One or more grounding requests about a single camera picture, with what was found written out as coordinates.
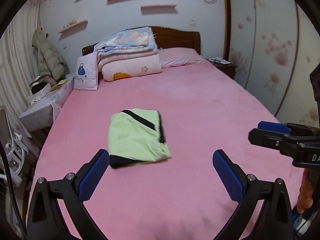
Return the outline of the person's hand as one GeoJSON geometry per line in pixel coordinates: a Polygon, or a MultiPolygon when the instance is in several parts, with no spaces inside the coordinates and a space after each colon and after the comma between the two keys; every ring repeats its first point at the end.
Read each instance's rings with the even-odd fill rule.
{"type": "Polygon", "coordinates": [[[309,179],[309,169],[303,172],[302,182],[299,189],[299,196],[297,201],[297,211],[302,214],[306,209],[309,209],[313,204],[313,186],[309,179]]]}

